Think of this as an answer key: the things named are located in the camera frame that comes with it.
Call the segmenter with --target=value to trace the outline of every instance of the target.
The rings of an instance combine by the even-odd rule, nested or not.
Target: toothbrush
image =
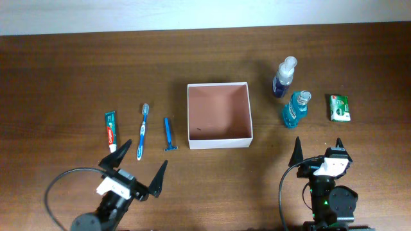
[[[143,156],[143,144],[144,144],[144,134],[146,133],[146,122],[147,122],[147,115],[148,115],[148,104],[143,105],[143,123],[140,128],[140,143],[139,148],[137,149],[137,160],[141,160],[141,156]]]

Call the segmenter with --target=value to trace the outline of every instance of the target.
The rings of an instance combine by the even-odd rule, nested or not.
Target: bottle
[[[272,81],[272,90],[277,98],[282,98],[287,93],[293,81],[294,67],[296,65],[297,59],[289,56],[278,67],[277,74]]]
[[[290,102],[283,109],[283,120],[287,128],[295,128],[300,119],[307,115],[307,103],[311,99],[308,91],[294,92]]]

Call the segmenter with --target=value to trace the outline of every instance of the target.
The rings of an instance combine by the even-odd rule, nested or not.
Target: red label
[[[109,135],[109,145],[114,142],[114,134],[110,127],[107,127],[107,134]]]

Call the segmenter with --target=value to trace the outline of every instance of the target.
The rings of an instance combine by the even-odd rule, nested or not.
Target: dark blue label
[[[284,97],[289,87],[290,87],[289,85],[282,85],[280,81],[278,80],[277,76],[274,78],[272,82],[272,90],[273,90],[274,95],[277,98]]]

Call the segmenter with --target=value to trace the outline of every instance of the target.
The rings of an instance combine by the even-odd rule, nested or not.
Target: green soap package
[[[331,121],[348,122],[351,120],[347,96],[330,96],[329,107],[331,109]]]

